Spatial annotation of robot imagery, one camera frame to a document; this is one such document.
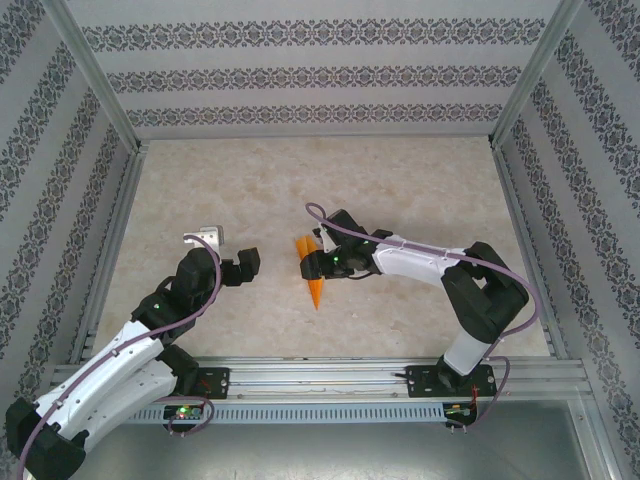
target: patterned wallpaper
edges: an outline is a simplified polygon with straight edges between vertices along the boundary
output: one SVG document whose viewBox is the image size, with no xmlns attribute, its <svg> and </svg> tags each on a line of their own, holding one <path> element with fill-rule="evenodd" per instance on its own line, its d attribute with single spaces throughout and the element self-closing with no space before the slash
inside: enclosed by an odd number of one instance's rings
<svg viewBox="0 0 640 480">
<path fill-rule="evenodd" d="M 488 134 L 558 0 L 68 0 L 137 134 Z"/>
<path fill-rule="evenodd" d="M 0 0 L 0 411 L 66 363 L 128 154 L 37 0 Z M 0 432 L 0 478 L 14 459 Z"/>
<path fill-rule="evenodd" d="M 502 145 L 565 344 L 640 478 L 640 11 L 581 7 Z"/>
</svg>

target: enclosure wall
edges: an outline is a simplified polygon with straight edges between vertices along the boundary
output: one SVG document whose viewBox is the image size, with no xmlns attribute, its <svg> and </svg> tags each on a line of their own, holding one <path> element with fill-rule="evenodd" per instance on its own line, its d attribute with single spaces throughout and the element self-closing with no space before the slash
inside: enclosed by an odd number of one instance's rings
<svg viewBox="0 0 640 480">
<path fill-rule="evenodd" d="M 0 411 L 65 363 L 129 155 L 40 3 L 0 1 Z M 0 478 L 14 463 L 0 438 Z"/>
<path fill-rule="evenodd" d="M 585 2 L 498 154 L 566 349 L 640 476 L 639 2 Z"/>
<path fill-rule="evenodd" d="M 70 0 L 142 139 L 488 134 L 558 0 Z"/>
</svg>

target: striped wall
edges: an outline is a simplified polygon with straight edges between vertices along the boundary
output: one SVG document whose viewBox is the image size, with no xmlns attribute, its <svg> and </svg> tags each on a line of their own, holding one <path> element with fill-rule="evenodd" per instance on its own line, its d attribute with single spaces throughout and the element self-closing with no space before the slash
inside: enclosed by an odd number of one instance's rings
<svg viewBox="0 0 640 480">
<path fill-rule="evenodd" d="M 66 363 L 129 155 L 37 0 L 0 0 L 0 412 Z M 0 432 L 0 478 L 14 459 Z"/>
<path fill-rule="evenodd" d="M 488 134 L 558 0 L 68 0 L 143 139 Z"/>
<path fill-rule="evenodd" d="M 640 2 L 586 1 L 501 146 L 624 478 L 640 478 Z"/>
</svg>

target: marble surface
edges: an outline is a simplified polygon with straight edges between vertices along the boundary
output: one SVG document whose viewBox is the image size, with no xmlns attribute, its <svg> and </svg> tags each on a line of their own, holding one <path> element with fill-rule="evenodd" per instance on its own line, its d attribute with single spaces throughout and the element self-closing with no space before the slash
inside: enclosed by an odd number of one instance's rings
<svg viewBox="0 0 640 480">
<path fill-rule="evenodd" d="M 394 276 L 330 280 L 314 309 L 294 243 L 316 226 L 307 201 L 345 208 L 368 231 L 445 247 L 482 240 L 524 274 L 486 138 L 153 141 L 94 349 L 175 272 L 183 232 L 221 224 L 223 257 L 255 246 L 262 266 L 253 283 L 223 288 L 177 341 L 191 355 L 441 355 L 460 328 L 441 288 Z M 548 355 L 540 325 L 496 353 Z"/>
</svg>

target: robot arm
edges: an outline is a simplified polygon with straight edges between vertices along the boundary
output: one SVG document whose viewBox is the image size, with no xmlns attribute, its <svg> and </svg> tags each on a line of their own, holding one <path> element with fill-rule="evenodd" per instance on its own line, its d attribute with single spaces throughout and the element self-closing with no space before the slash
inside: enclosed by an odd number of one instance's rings
<svg viewBox="0 0 640 480">
<path fill-rule="evenodd" d="M 205 239 L 218 253 L 222 228 L 210 227 L 195 235 Z M 239 286 L 258 274 L 257 249 L 238 253 L 239 264 L 221 260 L 221 284 Z M 38 480 L 67 479 L 107 433 L 149 403 L 169 395 L 189 395 L 195 386 L 198 364 L 184 350 L 172 345 L 193 328 L 195 319 L 182 327 L 143 338 L 125 349 L 125 342 L 159 327 L 174 324 L 197 312 L 212 295 L 215 285 L 214 258 L 204 248 L 194 248 L 155 292 L 145 297 L 132 318 L 111 342 L 64 384 L 39 397 L 34 404 L 19 398 L 7 410 L 9 450 L 20 456 L 36 424 L 59 403 L 66 388 L 85 377 L 98 359 L 113 354 L 58 404 L 44 428 L 35 437 L 27 457 L 27 469 Z"/>
<path fill-rule="evenodd" d="M 366 234 L 345 210 L 338 210 L 328 220 Z M 444 288 L 462 326 L 438 364 L 439 380 L 451 389 L 464 384 L 529 299 L 525 288 L 506 275 L 448 256 L 459 253 L 506 268 L 498 254 L 485 243 L 476 242 L 468 249 L 454 248 L 436 255 L 362 240 L 323 224 L 314 233 L 321 239 L 324 251 L 313 252 L 302 260 L 300 268 L 307 280 L 347 278 L 357 271 L 366 271 L 402 275 Z M 386 230 L 376 230 L 372 236 L 406 243 L 402 237 Z M 486 283 L 480 287 L 475 280 Z"/>
</svg>

